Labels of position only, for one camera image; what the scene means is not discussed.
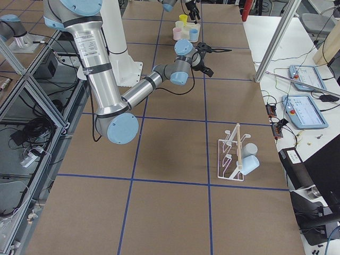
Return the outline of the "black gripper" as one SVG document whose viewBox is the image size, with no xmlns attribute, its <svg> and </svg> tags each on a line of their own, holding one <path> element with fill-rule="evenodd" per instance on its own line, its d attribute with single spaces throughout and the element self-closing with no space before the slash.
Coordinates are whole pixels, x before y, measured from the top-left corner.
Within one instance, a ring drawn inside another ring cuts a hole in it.
<svg viewBox="0 0 340 255">
<path fill-rule="evenodd" d="M 185 6 L 187 10 L 189 11 L 189 17 L 191 21 L 194 21 L 195 19 L 200 19 L 199 10 L 196 6 L 196 0 L 185 0 Z"/>
<path fill-rule="evenodd" d="M 192 56 L 192 69 L 194 71 L 200 71 L 211 78 L 214 75 L 214 72 L 212 69 L 205 66 L 204 57 L 206 53 L 206 50 L 196 49 L 195 54 Z"/>
</svg>

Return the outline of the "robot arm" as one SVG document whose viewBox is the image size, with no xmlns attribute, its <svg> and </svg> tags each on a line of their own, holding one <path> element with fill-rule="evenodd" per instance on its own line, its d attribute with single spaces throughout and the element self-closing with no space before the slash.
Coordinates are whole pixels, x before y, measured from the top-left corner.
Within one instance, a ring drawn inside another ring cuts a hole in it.
<svg viewBox="0 0 340 255">
<path fill-rule="evenodd" d="M 129 143 L 139 123 L 131 109 L 153 93 L 164 81 L 185 85 L 191 71 L 208 76 L 213 71 L 204 64 L 209 47 L 197 46 L 186 39 L 176 42 L 175 61 L 153 68 L 124 94 L 120 94 L 116 76 L 131 74 L 136 67 L 127 53 L 122 16 L 118 1 L 44 1 L 46 26 L 69 32 L 80 54 L 83 74 L 95 94 L 98 109 L 92 129 L 110 142 Z"/>
<path fill-rule="evenodd" d="M 175 6 L 175 4 L 178 2 L 178 0 L 158 0 L 158 2 L 162 4 L 162 7 L 166 12 L 170 12 Z M 183 6 L 183 4 L 186 6 L 188 13 L 184 11 L 183 7 L 182 7 L 182 11 L 185 15 L 188 15 L 192 21 L 197 23 L 197 20 L 201 19 L 200 14 L 199 14 L 199 9 L 196 6 L 197 1 L 184 0 L 184 1 L 180 1 L 180 3 L 181 3 L 181 6 Z"/>
</svg>

